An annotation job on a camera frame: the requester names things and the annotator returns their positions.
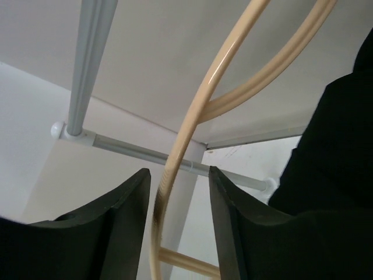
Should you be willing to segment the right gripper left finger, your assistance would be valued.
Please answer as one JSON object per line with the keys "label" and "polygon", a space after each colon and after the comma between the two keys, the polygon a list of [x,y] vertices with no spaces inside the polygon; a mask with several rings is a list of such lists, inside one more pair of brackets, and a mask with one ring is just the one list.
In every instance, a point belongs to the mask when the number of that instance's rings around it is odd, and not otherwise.
{"label": "right gripper left finger", "polygon": [[1,219],[2,279],[135,279],[150,197],[140,169],[117,188],[55,220]]}

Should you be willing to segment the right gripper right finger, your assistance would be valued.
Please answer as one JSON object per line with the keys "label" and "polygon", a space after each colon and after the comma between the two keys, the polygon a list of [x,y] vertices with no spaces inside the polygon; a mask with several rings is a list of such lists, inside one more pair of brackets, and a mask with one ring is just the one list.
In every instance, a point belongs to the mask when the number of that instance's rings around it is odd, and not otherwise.
{"label": "right gripper right finger", "polygon": [[372,211],[291,216],[209,169],[221,279],[371,279]]}

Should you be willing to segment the black trousers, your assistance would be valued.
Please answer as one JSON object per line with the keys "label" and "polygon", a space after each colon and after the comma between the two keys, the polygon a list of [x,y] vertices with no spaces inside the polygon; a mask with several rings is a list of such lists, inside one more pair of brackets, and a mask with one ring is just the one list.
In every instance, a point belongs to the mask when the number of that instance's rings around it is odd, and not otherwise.
{"label": "black trousers", "polygon": [[350,74],[328,84],[269,206],[296,215],[372,208],[372,36]]}

